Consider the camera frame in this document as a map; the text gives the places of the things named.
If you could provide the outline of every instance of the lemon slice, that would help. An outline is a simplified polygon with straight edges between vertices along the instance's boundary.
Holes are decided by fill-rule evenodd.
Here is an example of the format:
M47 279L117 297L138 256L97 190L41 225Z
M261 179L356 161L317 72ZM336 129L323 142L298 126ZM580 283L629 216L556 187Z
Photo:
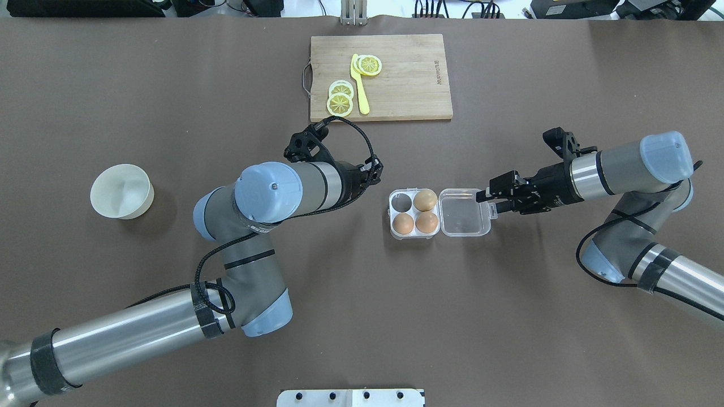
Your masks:
M334 116L347 116L352 113L352 98L346 93L334 93L327 99L327 110Z
M338 80L336 82L333 82L329 86L328 95L331 97L335 93L346 93L347 96L349 96L351 98L355 97L355 90L352 87L352 84L346 80Z
M374 55L360 55L355 61L355 67L362 75L375 76L382 71L382 61Z

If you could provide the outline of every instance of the white bowl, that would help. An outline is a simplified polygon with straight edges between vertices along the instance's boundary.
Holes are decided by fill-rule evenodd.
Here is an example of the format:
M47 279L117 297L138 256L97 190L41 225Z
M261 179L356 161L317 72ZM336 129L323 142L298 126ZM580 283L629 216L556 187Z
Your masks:
M133 219L153 202L153 185L148 175L133 164L118 164L103 171L90 187L90 204L100 215Z

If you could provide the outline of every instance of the blue joint cap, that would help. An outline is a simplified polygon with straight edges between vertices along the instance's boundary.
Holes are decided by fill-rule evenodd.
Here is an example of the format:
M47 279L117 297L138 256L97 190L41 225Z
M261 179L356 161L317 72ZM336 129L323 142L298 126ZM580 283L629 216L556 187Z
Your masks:
M252 165L236 181L234 198L241 213L254 222L281 222L299 207L302 180L281 162Z
M590 242L586 250L584 250L581 256L581 263L608 281L621 282L621 280L623 280L623 274L606 259L606 256L601 253L601 250L598 249L598 246L596 246L596 243L593 241Z
M256 337L276 331L292 320L292 303L289 301L289 288L251 322L241 327L248 337Z
M203 198L199 199L193 207L193 226L204 239L212 242L215 242L216 239L214 239L214 236L211 236L209 230L206 229L206 220L204 219L204 215L206 214L206 204L209 203L210 197L221 188L223 187L218 187L217 189L204 195Z
M692 199L694 199L694 184L691 183L691 180L689 180L689 194L686 196L683 204L677 206L672 212L678 212L681 209L686 208L691 203Z
M689 146L678 131L642 138L639 153L651 175L665 184L685 180L694 173Z

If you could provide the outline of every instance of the robotic arm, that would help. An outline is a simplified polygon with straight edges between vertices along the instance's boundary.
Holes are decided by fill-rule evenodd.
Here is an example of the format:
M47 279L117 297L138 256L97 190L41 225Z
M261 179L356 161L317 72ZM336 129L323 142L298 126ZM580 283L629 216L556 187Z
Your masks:
M370 151L365 164L335 161L322 144L327 125L336 119L365 138ZM351 204L380 181L382 163L364 132L339 117L294 134L284 155L290 164L249 167L236 182L196 204L196 229L207 240L223 244L202 259L194 283L22 345L0 341L0 407L34 404L235 327L255 337L286 325L292 306L267 233L285 219ZM219 251L226 277L201 282L203 263Z
M586 272L608 285L638 287L679 300L705 319L724 323L724 277L654 241L673 212L689 204L694 194L689 147L677 132L649 135L606 151L581 148L573 133L560 127L543 134L545 143L563 162L541 168L533 177L511 171L490 180L477 201L503 199L498 213L548 212L622 193L606 222L593 235L579 260ZM624 278L634 284L621 283Z

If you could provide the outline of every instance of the gray metal bracket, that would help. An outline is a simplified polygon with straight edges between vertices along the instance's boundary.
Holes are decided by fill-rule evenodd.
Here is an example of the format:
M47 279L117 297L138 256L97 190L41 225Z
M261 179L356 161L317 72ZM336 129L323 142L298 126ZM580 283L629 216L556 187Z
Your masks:
M342 25L367 25L367 0L342 0Z

